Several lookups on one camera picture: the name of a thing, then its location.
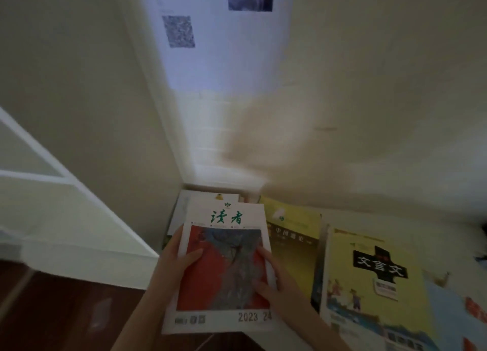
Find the magazine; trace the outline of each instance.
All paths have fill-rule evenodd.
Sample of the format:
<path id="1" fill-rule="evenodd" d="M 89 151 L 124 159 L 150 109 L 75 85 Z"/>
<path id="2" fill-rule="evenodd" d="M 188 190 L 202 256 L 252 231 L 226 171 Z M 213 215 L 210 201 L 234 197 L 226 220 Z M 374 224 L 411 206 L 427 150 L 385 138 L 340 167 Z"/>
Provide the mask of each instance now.
<path id="1" fill-rule="evenodd" d="M 184 224 L 186 219 L 187 206 L 189 204 L 189 200 L 192 198 L 210 198 L 227 201 L 230 203 L 239 201 L 238 194 L 199 192 L 190 191 L 187 189 L 181 190 L 178 196 L 178 200 L 176 202 L 176 207 L 174 207 L 174 212 L 172 213 L 171 223 L 169 224 L 169 228 L 167 229 L 162 248 L 167 245 L 176 229 Z"/>
<path id="2" fill-rule="evenodd" d="M 422 270 L 374 237 L 328 232 L 321 316 L 352 350 L 437 351 Z"/>
<path id="3" fill-rule="evenodd" d="M 325 241 L 317 211 L 261 196 L 272 254 L 297 281 L 316 311 L 320 311 Z"/>
<path id="4" fill-rule="evenodd" d="M 272 330 L 275 315 L 252 281 L 276 288 L 271 265 L 256 251 L 270 250 L 264 207 L 214 199 L 189 203 L 179 256 L 203 248 L 167 307 L 163 333 Z"/>

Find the magazine cover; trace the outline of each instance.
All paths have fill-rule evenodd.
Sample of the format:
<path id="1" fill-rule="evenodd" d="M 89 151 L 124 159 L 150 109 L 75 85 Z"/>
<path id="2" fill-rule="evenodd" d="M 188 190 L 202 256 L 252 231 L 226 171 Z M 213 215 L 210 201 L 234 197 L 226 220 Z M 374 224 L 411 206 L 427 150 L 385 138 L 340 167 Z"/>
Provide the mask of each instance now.
<path id="1" fill-rule="evenodd" d="M 204 251 L 186 269 L 167 307 L 163 333 L 274 329 L 269 303 L 252 286 L 261 280 L 276 287 L 274 271 L 258 246 L 270 250 L 262 205 L 192 199 L 178 255 Z"/>
<path id="2" fill-rule="evenodd" d="M 322 317 L 352 350 L 436 351 L 421 268 L 384 240 L 330 229 Z"/>
<path id="3" fill-rule="evenodd" d="M 321 215 L 261 196 L 274 255 L 320 311 L 325 242 L 320 241 Z"/>
<path id="4" fill-rule="evenodd" d="M 192 198 L 211 198 L 211 199 L 217 199 L 217 200 L 230 202 L 230 203 L 239 201 L 238 194 L 199 192 L 199 191 L 190 191 L 187 189 L 181 190 L 179 192 L 176 206 L 174 207 L 174 212 L 172 213 L 171 223 L 169 224 L 169 228 L 167 229 L 166 236 L 164 237 L 164 242 L 162 244 L 163 249 L 171 239 L 174 232 L 181 225 L 184 224 L 186 219 L 187 206 L 189 204 L 189 200 Z"/>

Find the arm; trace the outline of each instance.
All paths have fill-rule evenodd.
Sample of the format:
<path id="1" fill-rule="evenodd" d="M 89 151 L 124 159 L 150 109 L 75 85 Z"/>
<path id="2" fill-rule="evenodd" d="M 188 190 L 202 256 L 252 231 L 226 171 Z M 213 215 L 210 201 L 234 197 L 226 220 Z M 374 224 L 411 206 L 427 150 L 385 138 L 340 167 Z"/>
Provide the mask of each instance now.
<path id="1" fill-rule="evenodd" d="M 258 248 L 259 253 L 271 263 L 277 277 L 277 290 L 263 282 L 254 284 L 255 290 L 269 301 L 274 310 L 298 336 L 313 349 L 323 351 L 350 351 L 346 343 L 324 322 L 301 292 L 298 284 L 272 254 Z"/>
<path id="2" fill-rule="evenodd" d="M 176 291 L 184 271 L 197 261 L 203 250 L 177 257 L 183 227 L 174 233 L 161 253 L 150 279 L 149 286 L 139 304 L 125 323 L 112 351 L 149 351 L 157 336 L 164 311 Z"/>

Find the black cross-shaped label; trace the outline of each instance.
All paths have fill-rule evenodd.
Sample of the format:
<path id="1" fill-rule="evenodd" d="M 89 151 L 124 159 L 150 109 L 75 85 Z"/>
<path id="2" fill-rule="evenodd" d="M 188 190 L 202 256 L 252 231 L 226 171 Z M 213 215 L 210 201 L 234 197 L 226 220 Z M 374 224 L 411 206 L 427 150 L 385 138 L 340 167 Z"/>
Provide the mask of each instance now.
<path id="1" fill-rule="evenodd" d="M 408 278 L 408 270 L 391 261 L 389 251 L 375 246 L 375 255 L 365 254 L 354 250 L 354 267 L 370 270 L 377 274 L 377 278 L 386 282 L 394 282 L 394 277 Z"/>

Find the yellow book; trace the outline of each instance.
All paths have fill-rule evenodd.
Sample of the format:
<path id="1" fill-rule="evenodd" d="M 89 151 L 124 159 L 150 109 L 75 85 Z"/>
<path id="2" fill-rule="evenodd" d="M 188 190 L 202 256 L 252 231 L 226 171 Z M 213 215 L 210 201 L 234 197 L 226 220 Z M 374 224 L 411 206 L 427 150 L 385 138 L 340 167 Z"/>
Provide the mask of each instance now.
<path id="1" fill-rule="evenodd" d="M 283 263 L 319 311 L 322 288 L 322 266 L 319 263 L 321 272 L 316 274 L 318 282 L 314 286 L 313 282 L 319 262 L 320 213 L 264 196 L 260 197 L 259 203 L 264 205 L 272 255 Z"/>
<path id="2" fill-rule="evenodd" d="M 410 253 L 330 228 L 324 280 L 322 315 L 352 350 L 438 350 L 422 270 Z"/>

